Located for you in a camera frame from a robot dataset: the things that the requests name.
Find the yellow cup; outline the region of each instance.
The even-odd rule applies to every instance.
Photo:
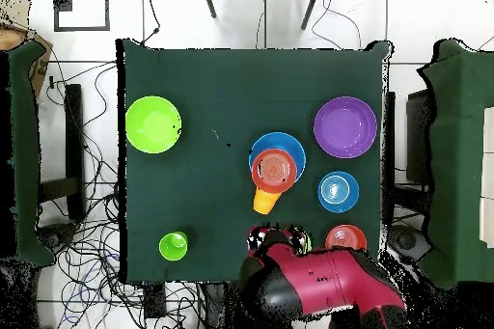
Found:
[[[256,186],[254,196],[254,211],[260,214],[269,214],[282,193],[267,193]]]

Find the purple plate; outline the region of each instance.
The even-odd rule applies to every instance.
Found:
[[[331,99],[319,109],[314,121],[314,135],[322,149],[343,159],[365,153],[376,133],[377,120],[372,109],[351,96]]]

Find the green cup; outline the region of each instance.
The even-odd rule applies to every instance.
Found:
[[[164,97],[144,96],[125,113],[125,131],[128,141],[138,151],[162,153],[180,136],[180,113]]]
[[[187,252],[187,242],[187,235],[183,232],[168,233],[159,241],[159,253],[165,260],[180,260]]]

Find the small green cup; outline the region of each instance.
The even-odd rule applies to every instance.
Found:
[[[183,232],[168,233],[159,241],[159,253],[168,261],[181,260],[187,252],[187,242]]]

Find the red bowl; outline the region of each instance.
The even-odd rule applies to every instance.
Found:
[[[297,167],[293,157],[281,149],[266,149],[252,164],[254,184],[267,193],[284,193],[295,183]]]
[[[325,248],[333,246],[349,247],[354,250],[367,250],[367,240],[364,232],[350,224],[342,224],[331,230],[326,236]]]

